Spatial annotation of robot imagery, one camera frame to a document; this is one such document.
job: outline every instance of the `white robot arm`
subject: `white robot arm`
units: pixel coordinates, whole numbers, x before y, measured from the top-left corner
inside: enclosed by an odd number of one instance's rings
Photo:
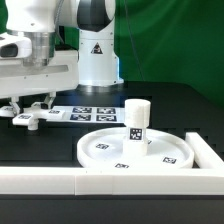
[[[122,82],[113,51],[115,0],[5,2],[9,16],[7,32],[0,35],[0,99],[11,98],[16,115],[20,96],[49,93],[50,109],[57,91]],[[80,29],[79,57],[77,51],[55,52],[59,24]],[[37,111],[34,105],[26,112]]]

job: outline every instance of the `black tabletop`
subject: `black tabletop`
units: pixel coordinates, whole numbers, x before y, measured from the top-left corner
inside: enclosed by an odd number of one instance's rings
[[[21,98],[29,107],[42,95]],[[224,110],[188,85],[128,82],[122,90],[57,94],[55,105],[124,107],[126,99],[151,101],[150,128],[185,138],[196,131],[224,159]],[[40,120],[38,133],[0,119],[0,165],[80,167],[76,144],[85,134],[123,124]],[[0,196],[1,223],[223,223],[222,196]]]

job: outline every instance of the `green backdrop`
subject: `green backdrop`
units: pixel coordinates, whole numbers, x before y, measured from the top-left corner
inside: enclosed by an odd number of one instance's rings
[[[126,0],[144,79],[186,83],[224,108],[224,0]],[[7,10],[0,0],[0,32]],[[66,29],[78,46],[78,32]],[[117,0],[115,51],[121,77],[142,80],[130,41],[124,0]]]

